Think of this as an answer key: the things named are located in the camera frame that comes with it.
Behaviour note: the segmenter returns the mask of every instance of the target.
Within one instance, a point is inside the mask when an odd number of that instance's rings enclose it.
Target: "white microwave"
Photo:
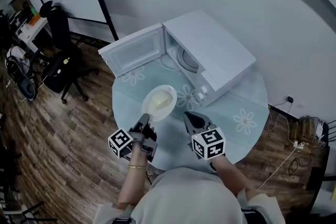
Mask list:
[[[140,30],[98,52],[116,77],[167,53],[195,87],[201,106],[237,84],[256,61],[201,10]]]

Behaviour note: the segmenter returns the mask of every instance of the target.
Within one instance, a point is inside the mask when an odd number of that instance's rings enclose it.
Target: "plate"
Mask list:
[[[151,99],[153,98],[153,96],[161,91],[161,90],[165,90],[168,93],[170,93],[173,97],[173,100],[170,102],[169,105],[167,105],[166,107],[156,110],[155,113],[149,111],[149,104]],[[174,109],[175,105],[177,102],[177,93],[176,90],[171,87],[170,85],[161,85],[158,86],[156,88],[154,88],[153,90],[150,91],[149,94],[147,94],[147,96],[145,97],[145,99],[142,102],[142,108],[141,108],[141,113],[142,114],[149,114],[150,115],[150,122],[156,122],[156,121],[161,121],[163,120],[165,117],[167,117]]]

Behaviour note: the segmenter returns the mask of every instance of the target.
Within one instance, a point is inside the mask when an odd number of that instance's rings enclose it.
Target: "gold bracelet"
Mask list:
[[[147,167],[146,166],[134,166],[134,165],[129,165],[128,168],[135,168],[135,169],[144,169],[146,170]]]

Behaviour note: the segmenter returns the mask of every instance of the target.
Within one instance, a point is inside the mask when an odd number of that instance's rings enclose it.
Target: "desk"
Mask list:
[[[151,124],[157,132],[158,148],[152,165],[169,170],[189,167],[213,172],[209,162],[198,160],[188,146],[182,115],[195,111],[207,115],[226,137],[226,156],[232,163],[244,158],[258,141],[268,117],[267,93],[260,73],[253,69],[218,100],[203,108],[193,97],[194,87],[180,71],[165,69],[154,60],[115,79],[112,86],[114,118],[119,128],[133,127],[141,116],[145,96],[155,87],[168,84],[177,90],[177,103],[164,120]]]
[[[22,40],[29,49],[36,52],[38,48],[33,43],[33,40],[47,23],[47,18],[40,18],[33,26],[28,24],[27,30],[19,34],[18,38]]]

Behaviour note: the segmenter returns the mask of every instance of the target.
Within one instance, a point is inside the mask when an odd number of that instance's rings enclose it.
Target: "office chair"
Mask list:
[[[57,218],[35,218],[35,216],[37,214],[39,214],[39,211],[35,211],[33,212],[36,208],[40,207],[41,205],[43,205],[44,202],[41,201],[39,202],[38,204],[28,208],[27,210],[25,211],[21,211],[20,213],[22,214],[22,216],[25,218],[24,220],[22,220],[20,223],[23,224],[23,223],[27,223],[27,224],[34,224],[35,222],[40,222],[40,221],[43,221],[43,222],[49,222],[49,221],[57,221]]]
[[[71,42],[68,18],[60,6],[52,6],[53,2],[48,1],[40,9],[40,16],[47,18],[51,30],[52,40],[60,52],[56,53],[49,65],[42,74],[43,83],[52,91],[60,93],[63,90],[62,102],[67,103],[64,98],[70,86],[74,84],[82,95],[84,101],[88,97],[83,93],[77,79],[90,72],[98,74],[98,69],[78,71],[82,60],[81,50]]]

